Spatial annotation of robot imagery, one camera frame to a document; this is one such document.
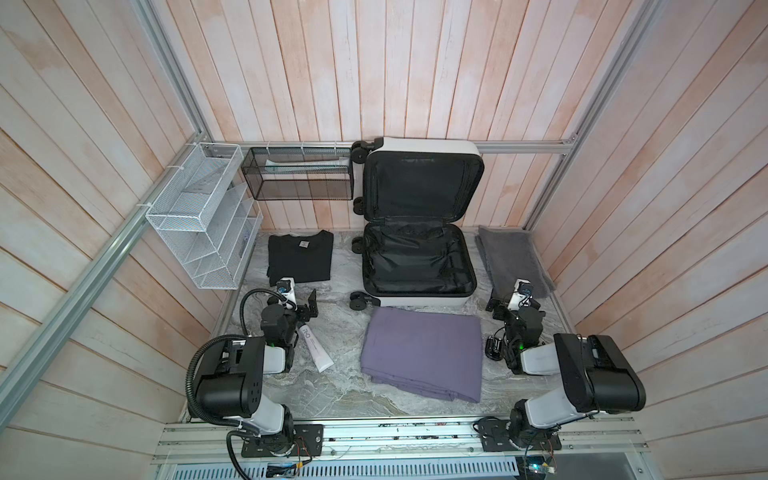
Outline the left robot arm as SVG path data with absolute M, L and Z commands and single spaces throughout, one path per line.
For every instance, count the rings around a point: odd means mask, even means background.
M 261 312 L 260 336 L 248 330 L 246 302 L 256 294 L 269 296 Z M 230 438 L 243 440 L 244 450 L 258 449 L 264 456 L 299 452 L 289 408 L 263 393 L 266 375 L 288 372 L 295 356 L 299 329 L 318 316 L 317 294 L 298 303 L 284 287 L 247 291 L 238 307 L 242 332 L 215 337 L 193 355 L 185 378 L 187 409 L 191 417 L 229 427 Z

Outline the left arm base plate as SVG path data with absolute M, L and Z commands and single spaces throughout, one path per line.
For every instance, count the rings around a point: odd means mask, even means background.
M 241 449 L 241 456 L 250 458 L 319 457 L 324 436 L 323 424 L 298 424 L 289 431 L 248 440 Z

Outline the purple towel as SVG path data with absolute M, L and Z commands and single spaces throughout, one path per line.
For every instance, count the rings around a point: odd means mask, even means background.
M 478 317 L 380 307 L 368 324 L 360 366 L 375 383 L 478 403 L 483 359 Z

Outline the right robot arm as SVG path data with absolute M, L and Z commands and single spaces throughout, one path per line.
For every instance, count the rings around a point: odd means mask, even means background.
M 491 299 L 486 309 L 504 322 L 503 336 L 486 339 L 486 357 L 504 362 L 516 375 L 557 376 L 560 385 L 517 401 L 507 420 L 493 416 L 477 420 L 473 428 L 485 451 L 559 449 L 557 433 L 564 425 L 598 413 L 638 412 L 645 407 L 645 387 L 611 337 L 557 333 L 545 344 L 540 341 L 545 313 L 526 296 L 506 305 Z

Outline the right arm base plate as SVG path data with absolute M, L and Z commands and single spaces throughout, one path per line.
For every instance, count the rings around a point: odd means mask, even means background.
M 529 426 L 523 420 L 482 417 L 472 424 L 484 452 L 557 451 L 562 449 L 558 432 Z

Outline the black t-shirt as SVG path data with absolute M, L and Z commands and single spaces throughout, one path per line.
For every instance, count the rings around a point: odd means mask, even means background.
M 310 236 L 271 235 L 268 239 L 267 276 L 271 286 L 290 277 L 295 283 L 331 278 L 334 234 L 321 230 Z

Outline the white cosmetic tube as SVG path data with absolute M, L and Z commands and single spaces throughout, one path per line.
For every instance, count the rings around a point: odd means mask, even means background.
M 334 365 L 333 360 L 307 324 L 304 324 L 299 328 L 299 333 L 304 339 L 319 373 L 325 372 Z

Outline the black electric shaver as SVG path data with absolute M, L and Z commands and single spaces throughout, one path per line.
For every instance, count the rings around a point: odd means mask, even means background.
M 501 361 L 503 358 L 504 342 L 502 339 L 496 336 L 489 336 L 486 338 L 484 353 L 485 356 L 492 361 Z

